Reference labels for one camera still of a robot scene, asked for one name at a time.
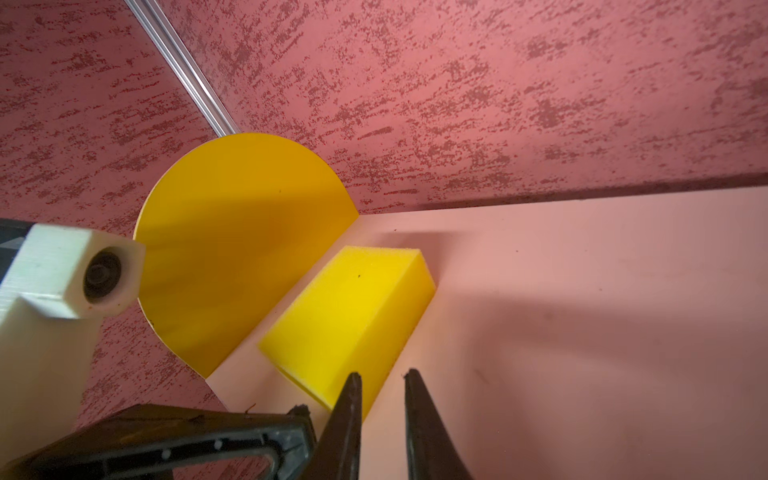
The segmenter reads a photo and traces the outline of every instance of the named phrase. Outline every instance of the red patterned wall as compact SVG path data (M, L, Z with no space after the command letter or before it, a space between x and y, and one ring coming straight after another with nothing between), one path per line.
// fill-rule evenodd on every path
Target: red patterned wall
M0 69L0 217L130 236L160 175L214 137L122 0L5 4ZM223 409L138 306L104 322L92 369L79 425L135 403ZM177 478L258 468L231 462Z
M161 0L364 212L768 183L759 0Z

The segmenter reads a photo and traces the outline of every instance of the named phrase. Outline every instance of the metal strip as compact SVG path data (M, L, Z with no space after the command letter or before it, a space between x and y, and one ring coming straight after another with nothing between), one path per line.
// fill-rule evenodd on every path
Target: metal strip
M239 134L240 129L235 124L227 109L219 100L216 92L205 79L200 67L184 46L174 27L168 21L156 0L125 0L128 7L138 18L141 26L147 31L152 42L168 62L174 73L192 100L203 112L205 119L216 132L216 135Z

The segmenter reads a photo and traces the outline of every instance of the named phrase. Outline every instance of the yellow semicircular panel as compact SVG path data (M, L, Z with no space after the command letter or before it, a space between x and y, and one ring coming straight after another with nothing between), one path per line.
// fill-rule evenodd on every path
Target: yellow semicircular panel
M208 377L357 216L333 170L302 145L268 134L209 141L144 202L141 308Z

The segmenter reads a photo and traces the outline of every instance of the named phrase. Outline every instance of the black plastic part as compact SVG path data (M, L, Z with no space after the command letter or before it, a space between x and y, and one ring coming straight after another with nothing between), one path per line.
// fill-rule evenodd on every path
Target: black plastic part
M471 480L422 376L406 375L406 450L410 480Z
M357 480L362 430L362 379L350 373L301 480Z
M170 471L184 465L263 455L271 461L265 478L294 480L316 440L309 410L291 412L132 406L30 455L14 469L16 475L40 480L159 479L172 478Z
M120 257L108 250L96 253L85 269L83 293L88 300L109 295L120 282L123 266Z
M18 248L24 242L23 239L27 237L32 225L34 225L33 222L0 218L0 245L12 240L22 239L19 242L12 242L12 247L0 247L0 281L5 277L8 269L11 268L11 263L16 258Z

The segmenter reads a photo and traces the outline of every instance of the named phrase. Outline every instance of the sponge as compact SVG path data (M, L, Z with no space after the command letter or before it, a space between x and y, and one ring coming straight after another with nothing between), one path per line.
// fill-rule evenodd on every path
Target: sponge
M362 377L362 416L435 295L420 250L344 247L262 338L261 351L328 409Z

